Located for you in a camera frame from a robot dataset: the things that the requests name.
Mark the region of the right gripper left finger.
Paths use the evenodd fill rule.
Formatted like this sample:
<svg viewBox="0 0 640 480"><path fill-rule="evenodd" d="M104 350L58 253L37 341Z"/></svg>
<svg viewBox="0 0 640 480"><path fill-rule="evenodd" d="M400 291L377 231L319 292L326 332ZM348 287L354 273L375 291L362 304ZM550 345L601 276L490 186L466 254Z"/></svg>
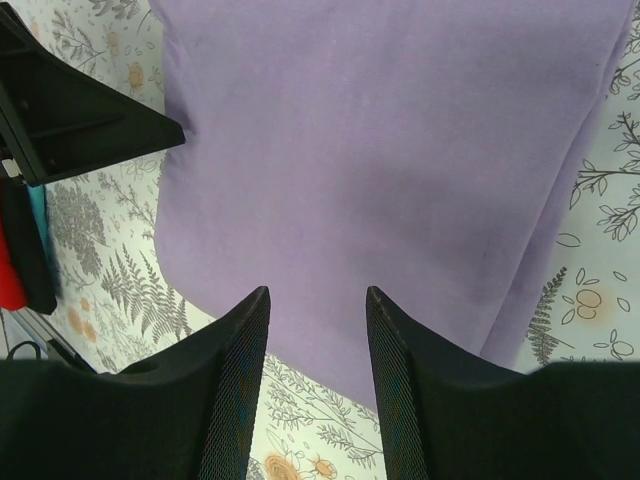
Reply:
<svg viewBox="0 0 640 480"><path fill-rule="evenodd" d="M223 317L117 374L1 363L5 479L242 479L270 320L259 287Z"/></svg>

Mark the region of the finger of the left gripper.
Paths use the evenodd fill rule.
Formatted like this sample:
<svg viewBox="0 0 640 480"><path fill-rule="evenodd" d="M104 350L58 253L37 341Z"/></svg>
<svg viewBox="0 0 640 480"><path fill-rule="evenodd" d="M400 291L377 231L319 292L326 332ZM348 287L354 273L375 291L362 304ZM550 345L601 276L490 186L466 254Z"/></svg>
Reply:
<svg viewBox="0 0 640 480"><path fill-rule="evenodd" d="M176 121L55 57L2 8L2 178L44 185L184 142Z"/></svg>

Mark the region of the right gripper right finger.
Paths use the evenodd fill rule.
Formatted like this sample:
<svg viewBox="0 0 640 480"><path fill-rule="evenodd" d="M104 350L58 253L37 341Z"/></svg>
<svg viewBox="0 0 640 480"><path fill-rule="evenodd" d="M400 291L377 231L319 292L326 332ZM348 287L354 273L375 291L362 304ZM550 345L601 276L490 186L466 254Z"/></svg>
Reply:
<svg viewBox="0 0 640 480"><path fill-rule="evenodd" d="M366 295L391 479L635 479L639 366L556 362L520 374Z"/></svg>

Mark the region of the purple t shirt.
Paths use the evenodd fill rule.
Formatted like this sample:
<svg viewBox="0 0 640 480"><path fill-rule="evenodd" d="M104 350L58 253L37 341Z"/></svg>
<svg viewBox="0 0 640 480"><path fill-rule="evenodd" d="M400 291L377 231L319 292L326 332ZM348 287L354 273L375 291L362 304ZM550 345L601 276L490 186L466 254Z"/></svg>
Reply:
<svg viewBox="0 0 640 480"><path fill-rule="evenodd" d="M155 251L220 317L376 405L367 289L509 365L623 53L630 1L155 1L166 113Z"/></svg>

